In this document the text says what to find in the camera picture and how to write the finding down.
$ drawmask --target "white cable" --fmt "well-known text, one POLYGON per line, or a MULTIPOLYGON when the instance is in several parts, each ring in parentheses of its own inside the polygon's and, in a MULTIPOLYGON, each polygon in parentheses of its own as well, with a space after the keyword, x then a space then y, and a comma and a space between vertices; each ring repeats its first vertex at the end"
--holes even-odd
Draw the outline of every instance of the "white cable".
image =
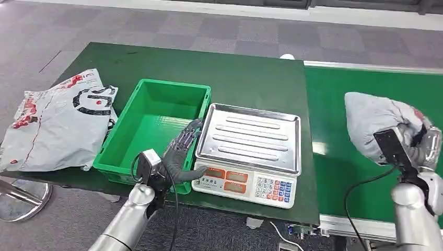
POLYGON ((281 238, 283 241, 285 241, 285 242, 287 242, 287 243, 289 243, 289 244, 292 244, 292 245, 296 245, 298 248, 300 248, 301 251, 304 251, 303 248, 301 248, 300 245, 298 245, 297 243, 295 243, 295 242, 290 242, 290 241, 288 241, 287 239, 283 238, 283 236, 280 234, 280 231, 278 231, 278 228, 275 226, 275 224, 274 224, 272 221, 269 221, 269 223, 270 223, 271 225, 274 226, 275 230, 277 231, 277 234, 280 236, 280 238, 281 238))

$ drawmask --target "gray carpet floor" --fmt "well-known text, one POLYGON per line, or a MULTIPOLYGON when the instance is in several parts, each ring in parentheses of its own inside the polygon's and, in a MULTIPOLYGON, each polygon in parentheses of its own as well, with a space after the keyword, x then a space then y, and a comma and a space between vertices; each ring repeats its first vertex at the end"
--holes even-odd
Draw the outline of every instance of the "gray carpet floor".
MULTIPOLYGON (((0 139, 23 91, 49 88, 91 41, 443 67, 441 31, 8 1, 0 7, 0 139)), ((120 206, 94 192, 56 187, 50 203, 31 220, 0 222, 0 250, 86 250, 120 206)), ((153 218, 137 250, 169 246, 173 213, 163 210, 153 218)), ((181 207, 180 215, 175 250, 276 250, 279 238, 268 223, 251 230, 243 216, 188 207, 181 207)), ((285 232, 284 225, 278 226, 285 232)), ((297 241, 306 251, 334 250, 333 239, 297 241)))

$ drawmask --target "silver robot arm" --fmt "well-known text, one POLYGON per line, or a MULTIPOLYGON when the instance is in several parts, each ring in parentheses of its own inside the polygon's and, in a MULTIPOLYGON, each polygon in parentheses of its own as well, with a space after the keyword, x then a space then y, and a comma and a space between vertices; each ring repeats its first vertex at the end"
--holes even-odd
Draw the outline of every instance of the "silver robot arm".
POLYGON ((388 164, 401 172, 392 189, 397 247, 404 251, 443 250, 438 217, 443 213, 443 179, 435 173, 441 131, 428 126, 416 146, 405 143, 404 125, 374 134, 388 164))
MULTIPOLYGON (((138 158, 139 168, 144 163, 153 171, 161 168, 161 159, 153 149, 140 153, 138 158)), ((150 217, 160 206, 155 203, 162 199, 161 196, 152 187, 137 183, 125 204, 89 251, 132 251, 142 237, 150 217)))
POLYGON ((206 168, 182 171, 188 150, 199 135, 201 127, 200 119, 191 121, 171 141, 162 158, 153 149, 143 151, 138 155, 137 184, 131 190, 128 200, 118 214, 89 251, 134 250, 149 219, 163 207, 166 192, 171 185, 203 176, 206 168))

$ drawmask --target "green plastic crate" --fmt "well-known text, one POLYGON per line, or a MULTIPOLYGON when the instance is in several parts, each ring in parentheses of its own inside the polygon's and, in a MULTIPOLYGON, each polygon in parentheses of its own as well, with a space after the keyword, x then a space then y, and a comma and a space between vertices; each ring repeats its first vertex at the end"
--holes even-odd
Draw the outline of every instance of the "green plastic crate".
MULTIPOLYGON (((140 80, 94 160, 94 168, 109 181, 135 184, 131 177, 135 156, 146 149, 154 149, 161 156, 191 120, 205 115, 210 99, 209 86, 140 80)), ((195 144, 189 149, 183 170, 193 165, 195 144)), ((178 193, 187 194, 191 183, 184 182, 176 188, 178 193)))

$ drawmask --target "green table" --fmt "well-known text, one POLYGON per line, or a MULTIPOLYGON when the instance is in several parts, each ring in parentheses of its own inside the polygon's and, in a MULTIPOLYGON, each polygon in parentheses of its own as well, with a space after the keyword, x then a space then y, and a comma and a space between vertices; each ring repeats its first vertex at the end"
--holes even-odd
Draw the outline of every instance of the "green table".
MULTIPOLYGON (((291 113, 301 118, 301 176, 295 204, 279 209, 192 191, 180 203, 261 219, 319 225, 316 175, 312 159, 305 73, 302 61, 230 54, 90 43, 58 78, 59 83, 97 68, 105 85, 119 88, 114 108, 120 114, 141 78, 209 85, 212 102, 291 113)), ((67 168, 48 173, 4 172, 4 176, 127 196, 131 186, 108 182, 97 170, 67 168)))
MULTIPOLYGON (((349 140, 344 94, 361 92, 405 102, 443 128, 443 113, 438 105, 443 91, 443 70, 319 62, 305 62, 305 65, 319 211, 345 216, 345 191, 358 181, 380 175, 390 167, 380 167, 366 159, 349 140)), ((439 162, 437 173, 443 175, 443 161, 439 162)), ((356 188, 349 197, 351 217, 394 222, 390 191, 399 174, 394 172, 356 188)), ((366 226, 374 227, 375 232, 386 229, 377 222, 367 223, 366 226)), ((443 217, 439 224, 443 227, 443 217)))
MULTIPOLYGON (((419 108, 438 127, 443 128, 443 116, 439 106, 435 105, 440 100, 443 90, 443 71, 338 63, 305 62, 305 65, 316 174, 312 163, 308 166, 303 163, 295 207, 288 211, 269 207, 256 208, 256 205, 244 208, 246 202, 196 192, 189 196, 181 196, 179 199, 182 203, 317 225, 317 181, 320 219, 325 219, 327 215, 338 216, 333 217, 332 221, 336 222, 332 222, 331 225, 342 225, 348 229, 347 234, 351 234, 349 221, 343 219, 344 191, 360 180, 385 172, 386 167, 379 167, 364 158, 350 142, 346 129, 344 94, 351 91, 363 92, 406 102, 419 108), (419 89, 419 86, 426 86, 426 89, 419 89), (300 205, 302 201, 309 205, 300 205)), ((213 102, 295 114, 299 105, 299 100, 294 98, 297 91, 295 86, 304 83, 300 63, 294 61, 96 43, 90 44, 82 52, 59 81, 91 67, 97 67, 103 82, 112 85, 134 86, 142 77, 207 84, 213 89, 213 102)), ((121 88, 115 105, 122 107, 131 91, 129 87, 121 88)), ((442 163, 443 161, 440 161, 437 169, 440 175, 443 175, 442 163)), ((3 175, 45 180, 58 185, 119 195, 126 195, 131 189, 130 186, 107 182, 96 170, 91 170, 86 175, 74 168, 50 173, 3 175)), ((393 222, 390 189, 395 185, 397 175, 398 173, 392 174, 357 188, 349 201, 351 216, 365 219, 369 225, 378 224, 373 221, 393 222)), ((385 230, 386 224, 380 224, 382 227, 375 228, 374 232, 385 230)), ((392 234, 393 224, 388 226, 387 232, 392 234)))

